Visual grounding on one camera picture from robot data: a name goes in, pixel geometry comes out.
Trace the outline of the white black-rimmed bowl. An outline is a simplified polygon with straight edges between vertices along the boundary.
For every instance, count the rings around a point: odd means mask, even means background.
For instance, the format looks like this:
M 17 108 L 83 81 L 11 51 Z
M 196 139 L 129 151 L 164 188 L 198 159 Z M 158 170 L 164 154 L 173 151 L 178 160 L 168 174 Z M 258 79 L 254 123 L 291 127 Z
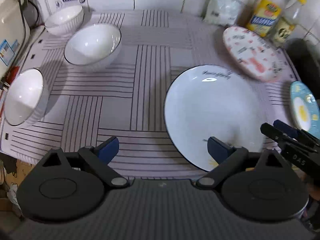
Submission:
M 49 100 L 47 81 L 37 68 L 21 72 L 9 86 L 4 116 L 12 127 L 32 126 L 44 116 Z
M 111 24 L 93 24 L 77 31 L 67 42 L 64 58 L 76 70 L 102 72 L 119 55 L 122 34 Z

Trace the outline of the white pink bunny plate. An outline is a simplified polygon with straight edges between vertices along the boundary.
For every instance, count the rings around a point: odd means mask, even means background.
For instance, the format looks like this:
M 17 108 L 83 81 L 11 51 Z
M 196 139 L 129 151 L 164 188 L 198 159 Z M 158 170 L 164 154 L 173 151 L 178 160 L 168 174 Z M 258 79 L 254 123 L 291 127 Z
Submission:
M 232 58 L 247 75 L 263 82 L 280 78 L 283 64 L 276 50 L 259 35 L 240 26 L 231 26 L 225 29 L 222 38 Z

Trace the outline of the black electric plug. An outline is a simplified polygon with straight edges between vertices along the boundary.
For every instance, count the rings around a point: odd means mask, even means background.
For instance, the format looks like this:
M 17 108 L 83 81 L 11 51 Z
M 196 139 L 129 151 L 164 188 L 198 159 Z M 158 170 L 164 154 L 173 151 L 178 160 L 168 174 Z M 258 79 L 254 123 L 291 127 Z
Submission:
M 10 83 L 8 83 L 7 77 L 2 77 L 0 80 L 0 90 L 8 91 L 8 88 L 10 87 Z

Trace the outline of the blue fried egg plate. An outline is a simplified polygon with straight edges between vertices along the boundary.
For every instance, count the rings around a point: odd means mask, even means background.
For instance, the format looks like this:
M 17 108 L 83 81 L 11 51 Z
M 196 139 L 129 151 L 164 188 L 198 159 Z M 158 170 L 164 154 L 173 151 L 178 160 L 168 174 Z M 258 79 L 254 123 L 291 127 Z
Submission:
M 290 109 L 295 126 L 319 139 L 319 107 L 311 90 L 300 81 L 291 83 Z

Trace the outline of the white ribbed bowl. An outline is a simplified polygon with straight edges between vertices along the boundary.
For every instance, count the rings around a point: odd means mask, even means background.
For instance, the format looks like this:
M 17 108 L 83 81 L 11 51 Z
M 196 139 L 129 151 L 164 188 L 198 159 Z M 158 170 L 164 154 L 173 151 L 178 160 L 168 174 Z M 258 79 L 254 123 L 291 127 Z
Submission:
M 84 21 L 84 9 L 74 5 L 61 9 L 48 17 L 44 26 L 54 36 L 65 36 L 75 33 Z

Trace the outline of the white rice cooker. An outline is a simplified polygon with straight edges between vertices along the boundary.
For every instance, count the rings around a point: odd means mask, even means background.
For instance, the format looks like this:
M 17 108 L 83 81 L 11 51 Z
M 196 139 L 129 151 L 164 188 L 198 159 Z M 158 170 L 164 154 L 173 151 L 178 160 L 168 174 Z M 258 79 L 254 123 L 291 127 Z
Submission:
M 1 77 L 12 66 L 20 49 L 30 36 L 29 26 L 23 26 L 18 0 L 1 0 Z

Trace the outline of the clear yellow cap bottle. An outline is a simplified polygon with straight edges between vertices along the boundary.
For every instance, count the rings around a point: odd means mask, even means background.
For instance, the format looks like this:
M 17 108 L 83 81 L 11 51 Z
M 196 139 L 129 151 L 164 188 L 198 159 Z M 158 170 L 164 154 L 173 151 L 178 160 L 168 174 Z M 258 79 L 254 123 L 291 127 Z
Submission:
M 307 0 L 296 0 L 293 5 L 284 10 L 277 20 L 269 35 L 269 40 L 275 47 L 282 46 L 293 33 L 299 22 L 300 11 L 306 2 Z

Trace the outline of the black wok with lid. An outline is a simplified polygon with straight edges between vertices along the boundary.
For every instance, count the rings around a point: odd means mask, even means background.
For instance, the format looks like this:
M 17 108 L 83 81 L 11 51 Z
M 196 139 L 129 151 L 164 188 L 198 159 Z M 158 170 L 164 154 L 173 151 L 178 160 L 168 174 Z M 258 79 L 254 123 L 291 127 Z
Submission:
M 319 51 L 310 41 L 293 38 L 285 43 L 285 50 L 300 80 L 319 100 Z

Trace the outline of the white plastic bag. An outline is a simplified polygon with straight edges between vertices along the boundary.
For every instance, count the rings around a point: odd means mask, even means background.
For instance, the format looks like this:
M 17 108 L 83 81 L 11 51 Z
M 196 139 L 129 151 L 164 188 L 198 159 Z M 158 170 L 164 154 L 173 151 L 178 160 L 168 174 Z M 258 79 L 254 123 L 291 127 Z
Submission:
M 209 0 L 203 21 L 208 24 L 234 25 L 241 10 L 242 0 Z

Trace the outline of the yellow label oil bottle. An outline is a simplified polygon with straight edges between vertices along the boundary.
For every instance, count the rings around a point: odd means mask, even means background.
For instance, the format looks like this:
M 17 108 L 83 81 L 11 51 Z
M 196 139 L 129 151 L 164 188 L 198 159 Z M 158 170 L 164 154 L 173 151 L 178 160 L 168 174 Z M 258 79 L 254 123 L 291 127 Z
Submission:
M 265 37 L 281 15 L 285 4 L 285 0 L 249 0 L 251 17 L 246 28 Z

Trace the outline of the large white black-rimmed plate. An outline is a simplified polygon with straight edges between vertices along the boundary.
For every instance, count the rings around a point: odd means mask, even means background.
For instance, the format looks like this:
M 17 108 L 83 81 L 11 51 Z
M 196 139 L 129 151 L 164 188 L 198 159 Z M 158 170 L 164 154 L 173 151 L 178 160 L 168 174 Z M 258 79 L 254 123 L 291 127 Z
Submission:
M 196 66 L 176 77 L 165 97 L 164 119 L 177 150 L 204 171 L 218 165 L 207 150 L 210 137 L 252 152 L 263 148 L 260 126 L 266 115 L 256 92 L 242 76 L 217 65 Z

